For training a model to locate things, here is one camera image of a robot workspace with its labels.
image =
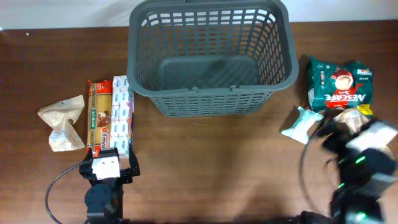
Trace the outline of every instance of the white wall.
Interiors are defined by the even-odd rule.
[[[128,26],[132,9],[142,1],[1,0],[0,27],[35,29]],[[292,22],[398,19],[398,0],[282,0],[282,2],[289,10]]]

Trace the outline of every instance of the stack of cracker packs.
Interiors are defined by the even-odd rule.
[[[110,147],[118,149],[120,158],[129,157],[132,144],[134,95],[129,91],[127,76],[113,78]]]

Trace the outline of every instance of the gray plastic basket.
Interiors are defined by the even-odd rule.
[[[279,0],[149,0],[131,12],[128,82],[168,116],[251,113],[298,74]]]

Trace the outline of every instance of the basket mesh side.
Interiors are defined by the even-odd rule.
[[[178,56],[248,55],[259,85],[287,78],[277,16],[266,9],[152,11],[140,23],[136,80],[148,90],[159,90],[159,63]]]
[[[169,116],[246,114],[256,111],[272,92],[224,95],[152,97],[156,107]]]

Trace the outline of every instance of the basket handle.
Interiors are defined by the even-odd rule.
[[[147,2],[156,3],[213,3],[213,2],[244,2],[245,0],[146,0]]]

